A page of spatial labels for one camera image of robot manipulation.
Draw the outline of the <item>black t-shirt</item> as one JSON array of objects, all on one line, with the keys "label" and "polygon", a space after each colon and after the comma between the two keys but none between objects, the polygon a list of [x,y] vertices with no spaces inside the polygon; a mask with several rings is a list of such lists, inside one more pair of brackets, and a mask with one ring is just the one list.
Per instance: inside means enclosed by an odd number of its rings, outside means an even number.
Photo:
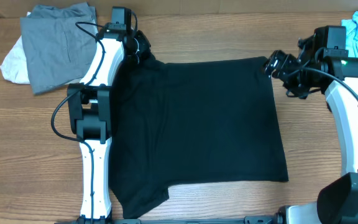
[{"label": "black t-shirt", "polygon": [[170,186],[286,182],[265,57],[123,65],[113,83],[109,187],[126,219],[168,200]]}]

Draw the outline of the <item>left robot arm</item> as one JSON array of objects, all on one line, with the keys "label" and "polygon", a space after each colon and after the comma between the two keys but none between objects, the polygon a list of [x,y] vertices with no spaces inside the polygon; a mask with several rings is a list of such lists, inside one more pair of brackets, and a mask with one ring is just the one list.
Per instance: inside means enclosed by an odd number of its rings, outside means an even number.
[{"label": "left robot arm", "polygon": [[109,150],[112,144],[112,84],[123,61],[140,62],[150,44],[126,7],[113,7],[111,21],[94,35],[96,53],[85,76],[67,89],[71,130],[83,161],[83,201],[76,223],[111,223]]}]

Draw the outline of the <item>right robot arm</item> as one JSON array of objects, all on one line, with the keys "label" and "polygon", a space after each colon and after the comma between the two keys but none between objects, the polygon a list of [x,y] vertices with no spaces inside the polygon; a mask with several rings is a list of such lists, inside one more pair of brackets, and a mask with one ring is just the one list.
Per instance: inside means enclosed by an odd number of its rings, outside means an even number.
[{"label": "right robot arm", "polygon": [[344,26],[319,27],[298,47],[298,56],[274,51],[264,72],[281,80],[289,97],[325,96],[340,143],[341,176],[315,202],[280,208],[276,222],[358,223],[358,57],[346,49]]}]

